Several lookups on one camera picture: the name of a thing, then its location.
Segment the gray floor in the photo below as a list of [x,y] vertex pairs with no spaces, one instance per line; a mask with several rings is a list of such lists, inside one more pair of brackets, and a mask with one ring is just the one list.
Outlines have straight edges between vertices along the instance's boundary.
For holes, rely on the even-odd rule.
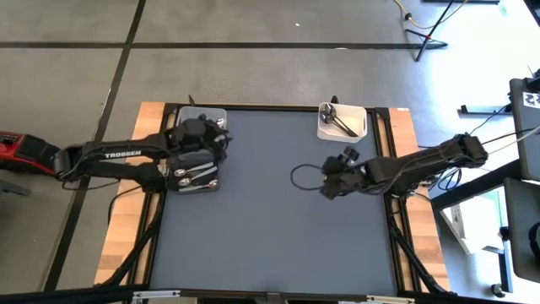
[[[122,42],[137,3],[3,0],[0,41]],[[422,24],[444,9],[403,3]],[[136,41],[418,42],[402,33],[407,26],[392,0],[148,0]],[[460,104],[504,105],[508,81],[540,68],[532,56],[535,35],[524,4],[505,1],[467,5],[436,32],[450,46],[427,52],[420,63],[410,51],[133,50],[105,139],[129,138],[144,100],[186,101],[192,94],[198,102],[316,105],[338,95],[352,105],[408,107],[418,141],[436,144],[485,118],[460,118]],[[0,49],[0,129],[59,146],[90,140],[119,56],[120,50]],[[487,137],[507,131],[496,123],[485,128]],[[39,290],[71,193],[41,176],[0,178],[33,191],[0,200],[0,292]],[[92,285],[115,192],[87,194],[60,288]],[[486,275],[492,257],[465,256],[444,228],[452,289],[490,297],[482,289],[498,279]]]

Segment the red tool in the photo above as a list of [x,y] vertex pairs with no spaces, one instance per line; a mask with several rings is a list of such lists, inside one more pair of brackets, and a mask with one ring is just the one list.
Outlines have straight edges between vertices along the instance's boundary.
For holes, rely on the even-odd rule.
[[53,175],[51,158],[59,150],[29,134],[0,131],[0,169]]

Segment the cable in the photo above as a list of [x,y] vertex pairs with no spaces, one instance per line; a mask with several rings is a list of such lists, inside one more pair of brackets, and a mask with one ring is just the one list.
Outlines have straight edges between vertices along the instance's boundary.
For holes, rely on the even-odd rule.
[[488,119],[486,119],[484,122],[482,122],[482,124],[480,124],[478,127],[474,128],[469,134],[473,134],[474,131],[476,131],[477,129],[479,129],[480,127],[482,127],[484,124],[486,124],[486,123],[489,121],[489,119],[491,119],[491,118],[495,117],[496,115],[498,115],[499,113],[501,113],[507,106],[508,106],[508,105],[503,106],[503,107],[501,107],[497,112],[491,114],[491,116],[488,117]]
[[137,261],[137,258],[146,247],[146,243],[151,237],[155,236],[155,233],[158,231],[157,229],[159,227],[159,222],[161,221],[161,215],[163,214],[163,204],[160,201],[161,200],[158,200],[158,203],[156,204],[156,210],[152,221],[150,224],[148,224],[144,233],[135,243],[135,246],[131,252],[126,256],[120,266],[118,266],[112,276],[101,285],[119,285],[129,269],[132,267],[133,263]]
[[[461,168],[453,168],[451,169],[451,171],[444,175],[443,174],[440,175],[440,178],[437,182],[437,187],[440,189],[440,190],[443,190],[443,191],[450,191],[450,190],[453,190],[455,189],[457,186],[459,186],[459,183],[462,181],[462,169]],[[456,182],[450,186],[452,180],[454,179],[454,176],[457,174],[457,180]],[[448,182],[446,182],[446,185],[444,187],[441,186],[442,182],[444,180],[448,180]]]
[[490,139],[487,142],[483,142],[482,144],[490,144],[490,143],[493,143],[494,141],[497,141],[499,139],[507,138],[507,137],[509,137],[511,135],[517,135],[517,134],[521,134],[521,133],[528,132],[528,131],[531,131],[531,130],[533,130],[533,128],[527,128],[527,129],[524,129],[524,130],[521,130],[521,131],[518,131],[518,132],[511,132],[511,133],[499,136],[498,138]]
[[64,190],[70,190],[70,191],[81,191],[81,190],[88,191],[88,190],[101,189],[101,188],[103,188],[103,187],[109,187],[109,186],[112,186],[112,185],[117,184],[118,182],[120,182],[120,180],[119,180],[119,179],[116,179],[115,182],[108,182],[108,183],[106,183],[106,184],[99,185],[99,186],[96,186],[96,187],[86,187],[86,188],[69,188],[69,187],[66,187],[66,184],[67,184],[68,182],[63,182],[63,183],[62,183],[62,189],[64,189]]
[[304,190],[304,191],[315,191],[315,190],[321,189],[322,186],[319,186],[319,187],[302,187],[302,186],[300,186],[299,184],[297,184],[294,181],[294,172],[297,171],[299,168],[303,168],[303,167],[310,167],[310,168],[317,169],[318,171],[322,171],[322,168],[320,166],[315,166],[315,165],[312,165],[312,164],[302,164],[302,165],[298,165],[298,166],[294,167],[293,170],[290,171],[290,182],[293,184],[293,186],[297,187],[300,190]]
[[530,131],[530,132],[528,132],[527,134],[521,136],[520,138],[516,139],[515,141],[513,141],[513,142],[511,142],[511,143],[509,143],[509,144],[507,144],[507,145],[505,145],[505,146],[503,146],[503,147],[501,147],[501,148],[498,148],[498,149],[495,150],[495,151],[489,152],[489,155],[492,155],[492,154],[495,153],[495,152],[499,152],[499,151],[501,151],[501,150],[504,149],[504,148],[510,147],[512,144],[517,144],[517,143],[521,142],[523,139],[528,138],[528,137],[531,136],[531,135],[534,135],[538,130],[540,130],[540,126],[534,128],[532,131]]
[[390,214],[400,214],[404,210],[405,206],[407,205],[407,199],[406,198],[397,198],[397,207],[399,209],[397,211],[392,210],[392,206],[390,207]]
[[[409,15],[407,21],[411,21],[411,23],[416,26],[417,28],[421,29],[421,30],[429,30],[429,29],[433,29],[435,27],[435,25],[431,25],[431,26],[422,26],[422,25],[419,25],[417,24],[414,20],[413,20],[413,15],[410,14],[406,9],[405,7],[403,6],[403,4],[401,2],[399,2],[399,0],[393,0],[394,3],[397,4],[397,6],[399,7],[399,9],[401,9],[402,13],[406,16],[407,18],[407,15]],[[446,22],[451,16],[453,16],[455,13],[457,13],[457,11],[463,7],[463,5],[465,5],[467,2],[469,2],[469,0],[464,0],[462,5],[460,5],[458,8],[456,8],[455,11],[453,11],[451,14],[448,15],[448,17],[442,19],[439,24],[442,24],[443,22]]]
[[109,217],[107,218],[107,224],[110,224],[110,222],[111,222],[112,208],[113,208],[113,206],[115,205],[115,201],[116,201],[120,196],[122,196],[122,195],[124,195],[124,194],[128,194],[128,193],[130,193],[130,192],[132,192],[132,191],[135,191],[135,190],[139,189],[140,187],[141,187],[141,186],[136,186],[136,187],[133,187],[133,188],[131,188],[131,189],[127,189],[126,191],[121,192],[121,193],[118,193],[117,195],[115,195],[114,198],[112,198],[111,202],[109,203]]
[[417,192],[415,192],[415,193],[413,193],[413,194],[414,194],[414,195],[418,195],[418,196],[420,196],[421,198],[423,198],[423,199],[425,199],[425,200],[427,200],[428,202],[431,203],[431,199],[428,198],[427,196],[423,195],[422,193],[417,193]]

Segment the white container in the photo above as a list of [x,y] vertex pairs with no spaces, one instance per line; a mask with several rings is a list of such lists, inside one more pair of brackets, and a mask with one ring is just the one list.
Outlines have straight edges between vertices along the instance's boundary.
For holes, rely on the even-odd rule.
[[[327,102],[319,105],[319,112],[324,110]],[[362,106],[348,106],[332,104],[336,109],[336,116],[353,130],[358,137],[348,136],[342,129],[333,123],[324,123],[317,116],[317,136],[320,139],[333,140],[344,143],[358,143],[368,133],[367,111]]]

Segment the gray table surface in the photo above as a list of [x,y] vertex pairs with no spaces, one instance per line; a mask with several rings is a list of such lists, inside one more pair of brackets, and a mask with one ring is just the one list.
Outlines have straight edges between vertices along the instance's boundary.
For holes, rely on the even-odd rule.
[[[381,197],[333,201],[292,186],[344,143],[316,136],[317,114],[228,111],[234,137],[216,193],[168,193],[151,288],[395,295]],[[376,157],[373,130],[355,144]],[[321,185],[315,169],[297,172]]]
[[540,283],[540,267],[529,246],[529,230],[540,222],[540,186],[508,178],[505,199],[514,272],[520,278]]

